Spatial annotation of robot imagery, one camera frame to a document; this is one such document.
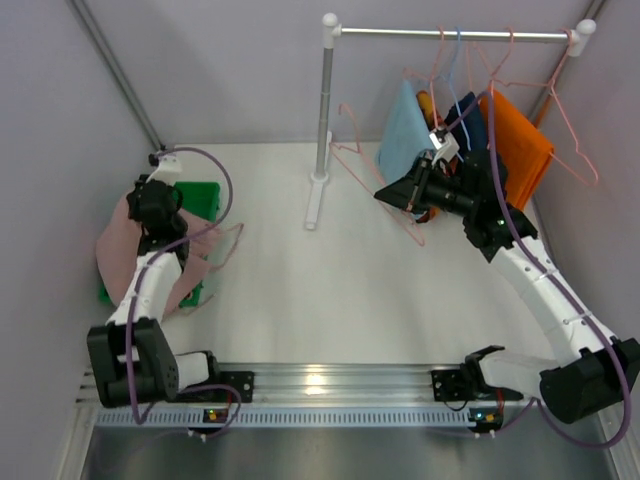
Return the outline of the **pink trousers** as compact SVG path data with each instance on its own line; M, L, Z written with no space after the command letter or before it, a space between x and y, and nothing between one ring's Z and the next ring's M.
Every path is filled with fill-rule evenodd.
M189 241L185 270L172 289L165 307L170 315L178 309L195 310L210 300L201 284L221 270L235 253L244 225L216 227ZM97 241L96 260L104 289L113 305L124 298L136 267L142 230L128 217L128 204L120 199L111 220Z

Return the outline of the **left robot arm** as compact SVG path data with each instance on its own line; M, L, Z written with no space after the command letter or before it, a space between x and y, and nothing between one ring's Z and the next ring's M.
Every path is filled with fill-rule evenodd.
M220 378L211 352L175 354L161 328L190 250L182 193L172 183L142 175L125 200L127 218L141 228L131 282L105 325L87 335L98 397L107 408L177 401Z

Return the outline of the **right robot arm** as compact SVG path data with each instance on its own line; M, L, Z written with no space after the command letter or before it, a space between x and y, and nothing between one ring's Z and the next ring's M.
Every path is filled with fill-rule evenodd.
M551 346L550 360L489 346L461 370L473 397L504 389L544 402L564 424L627 403L639 374L639 343L621 340L578 299L528 217L506 200L508 170L488 150L450 169L427 156L375 199L407 212L435 207L462 220L468 241L519 295Z

